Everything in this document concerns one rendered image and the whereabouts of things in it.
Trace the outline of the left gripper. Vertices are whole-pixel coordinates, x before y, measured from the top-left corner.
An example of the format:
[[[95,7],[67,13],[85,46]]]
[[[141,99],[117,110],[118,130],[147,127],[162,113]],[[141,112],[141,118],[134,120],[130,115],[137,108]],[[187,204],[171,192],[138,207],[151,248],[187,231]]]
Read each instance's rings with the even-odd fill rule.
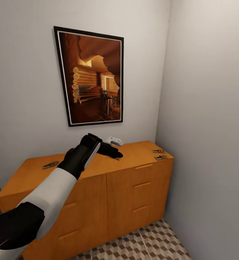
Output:
[[[105,143],[105,142],[104,142],[104,143]],[[102,154],[102,155],[107,155],[107,156],[109,156],[109,157],[111,157],[111,158],[113,158],[113,159],[115,159],[115,158],[117,158],[117,157],[118,157],[118,158],[123,157],[122,153],[120,153],[117,148],[114,148],[113,146],[110,146],[110,145],[107,144],[107,143],[105,143],[105,145],[106,145],[106,150],[105,150],[105,152],[100,153],[100,154]]]

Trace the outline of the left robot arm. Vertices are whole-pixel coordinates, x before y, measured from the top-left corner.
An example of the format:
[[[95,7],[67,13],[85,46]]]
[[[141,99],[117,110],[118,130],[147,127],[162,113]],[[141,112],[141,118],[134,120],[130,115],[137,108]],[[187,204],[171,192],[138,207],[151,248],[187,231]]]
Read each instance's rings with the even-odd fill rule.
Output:
[[[113,159],[123,157],[117,148],[120,139],[109,136],[103,142],[91,133],[15,209],[0,215],[0,260],[15,260],[34,240],[47,234],[54,225],[75,183],[96,153]]]

